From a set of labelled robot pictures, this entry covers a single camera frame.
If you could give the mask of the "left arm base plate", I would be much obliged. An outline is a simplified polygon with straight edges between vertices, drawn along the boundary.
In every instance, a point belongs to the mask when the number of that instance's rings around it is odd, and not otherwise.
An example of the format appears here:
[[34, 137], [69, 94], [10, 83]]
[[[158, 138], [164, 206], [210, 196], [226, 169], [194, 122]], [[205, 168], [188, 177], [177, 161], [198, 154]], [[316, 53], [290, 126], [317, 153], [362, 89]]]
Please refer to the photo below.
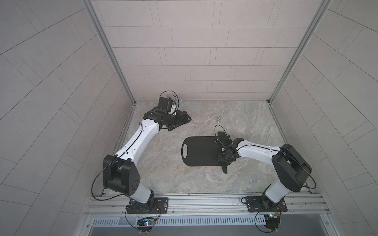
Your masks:
[[154, 198], [152, 202], [149, 200], [146, 204], [130, 200], [127, 214], [166, 214], [169, 198]]

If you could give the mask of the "black cutting board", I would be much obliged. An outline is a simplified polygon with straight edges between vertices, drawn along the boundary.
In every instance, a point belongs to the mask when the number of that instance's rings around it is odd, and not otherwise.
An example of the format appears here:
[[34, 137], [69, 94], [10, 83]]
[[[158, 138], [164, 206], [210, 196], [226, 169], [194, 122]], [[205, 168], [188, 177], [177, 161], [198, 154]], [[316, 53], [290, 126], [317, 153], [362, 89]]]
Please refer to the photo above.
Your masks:
[[218, 160], [220, 146], [216, 140], [216, 136], [186, 138], [181, 148], [183, 162], [190, 167], [221, 166]]

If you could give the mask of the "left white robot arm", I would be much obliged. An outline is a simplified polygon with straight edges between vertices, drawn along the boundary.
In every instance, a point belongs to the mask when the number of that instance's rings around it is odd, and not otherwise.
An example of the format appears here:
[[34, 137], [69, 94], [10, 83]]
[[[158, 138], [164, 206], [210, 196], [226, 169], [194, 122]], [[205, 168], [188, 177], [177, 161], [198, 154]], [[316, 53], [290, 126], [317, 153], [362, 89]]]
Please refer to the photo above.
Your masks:
[[131, 139], [114, 155], [104, 158], [103, 186], [141, 204], [152, 202], [153, 191], [141, 184], [138, 161], [150, 141], [164, 126], [172, 131], [191, 120], [186, 111], [178, 110], [173, 114], [161, 109], [148, 111]]

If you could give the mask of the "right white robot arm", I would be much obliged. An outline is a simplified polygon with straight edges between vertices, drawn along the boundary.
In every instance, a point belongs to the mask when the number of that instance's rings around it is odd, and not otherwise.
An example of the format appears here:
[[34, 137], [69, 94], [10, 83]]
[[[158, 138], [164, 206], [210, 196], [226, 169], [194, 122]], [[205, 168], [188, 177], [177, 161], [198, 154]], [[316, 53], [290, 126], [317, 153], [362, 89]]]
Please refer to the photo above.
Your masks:
[[217, 137], [218, 162], [222, 171], [239, 157], [251, 158], [272, 165], [278, 176], [261, 195], [260, 204], [265, 209], [274, 208], [290, 192], [299, 192], [312, 169], [302, 156], [289, 144], [271, 147], [251, 143], [241, 138], [231, 140], [230, 136]]

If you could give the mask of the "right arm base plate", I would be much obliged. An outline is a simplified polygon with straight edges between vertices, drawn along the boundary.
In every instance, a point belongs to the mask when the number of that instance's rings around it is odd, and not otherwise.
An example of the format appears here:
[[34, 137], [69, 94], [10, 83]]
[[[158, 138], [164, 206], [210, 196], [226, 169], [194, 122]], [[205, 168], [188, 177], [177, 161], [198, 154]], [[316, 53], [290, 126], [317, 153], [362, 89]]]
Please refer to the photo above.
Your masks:
[[287, 212], [287, 206], [284, 199], [278, 203], [272, 202], [266, 197], [248, 196], [241, 199], [241, 203], [247, 206], [248, 212]]

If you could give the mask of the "black knife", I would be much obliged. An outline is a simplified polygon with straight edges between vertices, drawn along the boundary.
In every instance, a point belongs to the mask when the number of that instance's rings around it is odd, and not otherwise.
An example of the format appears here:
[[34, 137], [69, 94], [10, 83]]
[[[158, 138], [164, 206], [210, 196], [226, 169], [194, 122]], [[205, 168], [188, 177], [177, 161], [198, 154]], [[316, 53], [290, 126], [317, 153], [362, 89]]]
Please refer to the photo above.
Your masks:
[[227, 170], [227, 164], [226, 163], [221, 163], [221, 168], [222, 168], [222, 171], [224, 174], [228, 174], [228, 170]]

